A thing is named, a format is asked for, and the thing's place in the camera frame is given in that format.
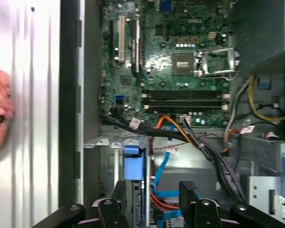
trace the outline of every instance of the side panel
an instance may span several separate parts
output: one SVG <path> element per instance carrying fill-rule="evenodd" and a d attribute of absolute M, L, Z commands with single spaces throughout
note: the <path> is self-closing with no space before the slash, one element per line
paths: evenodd
<path fill-rule="evenodd" d="M 0 0 L 0 69 L 15 104 L 0 151 L 0 228 L 29 228 L 58 208 L 59 23 L 59 0 Z"/>

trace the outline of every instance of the ram slot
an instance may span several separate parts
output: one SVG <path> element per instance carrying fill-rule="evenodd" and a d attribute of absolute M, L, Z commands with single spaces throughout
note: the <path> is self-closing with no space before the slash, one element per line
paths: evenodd
<path fill-rule="evenodd" d="M 118 24 L 118 59 L 119 62 L 124 62 L 125 16 L 119 17 Z"/>
<path fill-rule="evenodd" d="M 139 20 L 132 20 L 131 27 L 131 72 L 134 77 L 139 75 L 139 42 L 140 42 L 140 26 Z"/>
<path fill-rule="evenodd" d="M 225 92 L 221 91 L 199 91 L 199 90 L 166 90 L 166 91 L 146 91 L 149 99 L 152 100 L 218 100 L 225 97 Z"/>
<path fill-rule="evenodd" d="M 145 103 L 145 109 L 173 110 L 173 109 L 224 109 L 225 105 L 221 101 L 154 101 Z"/>

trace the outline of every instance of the expansion slot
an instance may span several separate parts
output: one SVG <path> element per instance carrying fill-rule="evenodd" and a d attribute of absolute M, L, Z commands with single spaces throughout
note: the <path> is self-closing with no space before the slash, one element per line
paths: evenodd
<path fill-rule="evenodd" d="M 132 20 L 131 27 L 131 72 L 134 77 L 139 75 L 139 42 L 140 42 L 140 25 L 139 20 Z"/>
<path fill-rule="evenodd" d="M 124 62 L 125 16 L 120 16 L 118 23 L 118 59 L 120 62 Z"/>
<path fill-rule="evenodd" d="M 114 54 L 114 21 L 109 21 L 109 64 L 113 65 L 113 54 Z"/>

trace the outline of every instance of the cpu socket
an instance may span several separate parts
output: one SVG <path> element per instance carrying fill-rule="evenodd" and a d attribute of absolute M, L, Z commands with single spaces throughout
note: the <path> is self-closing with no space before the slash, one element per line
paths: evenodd
<path fill-rule="evenodd" d="M 194 56 L 193 54 L 174 54 L 172 56 L 173 75 L 193 75 Z"/>

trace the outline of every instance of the black cable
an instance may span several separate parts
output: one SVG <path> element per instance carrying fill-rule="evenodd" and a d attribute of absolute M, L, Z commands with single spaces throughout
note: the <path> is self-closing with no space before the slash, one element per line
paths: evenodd
<path fill-rule="evenodd" d="M 267 108 L 267 107 L 273 108 L 274 106 L 273 106 L 273 104 L 259 104 L 259 106 L 256 108 L 256 110 L 261 110 L 261 109 Z M 252 110 L 250 110 L 249 113 L 246 113 L 246 114 L 239 114 L 236 116 L 235 121 L 245 119 L 246 117 L 253 115 L 253 114 L 254 114 L 254 112 Z"/>
<path fill-rule="evenodd" d="M 155 128 L 152 128 L 152 131 L 150 132 L 149 129 L 151 127 L 146 127 L 144 125 L 143 128 L 148 128 L 148 130 L 144 129 L 132 129 L 131 127 L 129 127 L 129 125 L 125 125 L 123 123 L 118 123 L 116 121 L 114 121 L 113 119 L 110 119 L 108 117 L 105 117 L 105 116 L 102 116 L 102 123 L 103 124 L 107 124 L 107 125 L 114 125 L 114 126 L 117 126 L 117 127 L 120 127 L 126 131 L 129 131 L 129 132 L 132 132 L 132 133 L 136 133 L 136 134 L 140 134 L 140 135 L 145 135 L 145 136 L 153 136 L 153 137 L 167 137 L 167 135 L 171 138 L 174 138 L 174 139 L 178 139 L 178 140 L 181 140 L 181 141 L 184 141 L 184 142 L 188 142 L 181 134 L 180 132 L 176 132 L 176 131 L 168 131 L 168 130 L 161 130 L 161 129 L 155 129 Z M 226 178 L 226 175 L 224 174 L 224 171 L 222 169 L 222 166 L 221 166 L 221 163 L 220 163 L 220 160 L 221 158 L 219 157 L 219 152 L 215 153 L 213 151 L 213 148 L 209 147 L 209 144 L 207 143 L 204 143 L 205 144 L 205 148 L 206 148 L 206 154 L 211 154 L 212 156 L 212 162 L 215 166 L 215 169 L 217 171 L 217 177 L 218 177 L 218 181 L 220 182 L 221 186 L 223 189 L 225 189 L 225 191 L 228 193 L 228 195 L 230 195 L 232 197 L 232 199 L 236 202 L 242 202 L 243 200 L 239 199 L 238 196 L 234 193 L 234 191 L 232 190 L 232 188 L 230 187 L 229 185 L 229 182 Z"/>
<path fill-rule="evenodd" d="M 272 122 L 266 122 L 266 121 L 260 121 L 260 122 L 252 123 L 252 124 L 250 124 L 250 126 L 258 125 L 258 124 L 268 124 L 268 125 L 272 125 L 274 127 L 278 127 L 277 124 L 272 123 Z"/>
<path fill-rule="evenodd" d="M 244 198 L 244 193 L 241 190 L 241 186 L 239 181 L 237 180 L 237 176 L 236 174 L 233 172 L 231 166 L 228 164 L 228 162 L 220 155 L 220 153 L 218 151 L 216 151 L 209 143 L 205 142 L 204 140 L 198 140 L 198 138 L 196 137 L 196 135 L 193 132 L 193 129 L 191 128 L 191 126 L 189 125 L 189 123 L 184 120 L 184 125 L 189 133 L 190 138 L 196 143 L 196 145 L 198 146 L 198 148 L 204 153 L 204 154 L 211 154 L 213 157 L 213 161 L 214 161 L 214 166 L 216 168 L 216 173 L 217 173 L 217 178 L 218 181 L 220 182 L 221 186 L 223 187 L 223 189 L 232 197 L 232 199 L 236 202 L 243 202 L 245 201 Z M 225 166 L 226 170 L 229 172 L 230 176 L 232 177 L 237 190 L 239 192 L 240 195 L 240 199 L 238 198 L 238 196 L 234 193 L 232 187 L 230 186 L 227 177 L 222 169 L 221 166 L 221 162 L 223 163 L 223 165 Z"/>

